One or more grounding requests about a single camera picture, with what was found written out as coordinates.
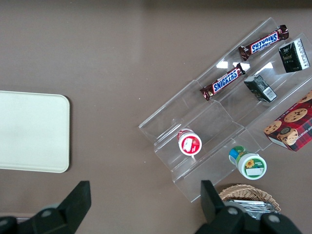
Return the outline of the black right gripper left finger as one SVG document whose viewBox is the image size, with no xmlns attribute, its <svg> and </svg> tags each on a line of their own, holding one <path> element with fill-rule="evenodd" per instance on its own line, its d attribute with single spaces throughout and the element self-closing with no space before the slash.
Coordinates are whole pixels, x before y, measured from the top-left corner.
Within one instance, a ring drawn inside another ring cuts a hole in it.
<svg viewBox="0 0 312 234">
<path fill-rule="evenodd" d="M 80 181 L 55 208 L 46 208 L 18 223 L 14 216 L 0 218 L 2 234 L 74 234 L 91 207 L 89 181 Z"/>
</svg>

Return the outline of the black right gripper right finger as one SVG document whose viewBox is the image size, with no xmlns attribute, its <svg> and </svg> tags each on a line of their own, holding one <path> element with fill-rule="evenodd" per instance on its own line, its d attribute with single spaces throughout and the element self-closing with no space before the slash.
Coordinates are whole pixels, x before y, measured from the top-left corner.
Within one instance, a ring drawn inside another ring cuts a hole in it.
<svg viewBox="0 0 312 234">
<path fill-rule="evenodd" d="M 201 207 L 206 218 L 197 234 L 300 234 L 282 214 L 266 213 L 256 220 L 235 206 L 226 206 L 209 180 L 201 181 Z"/>
</svg>

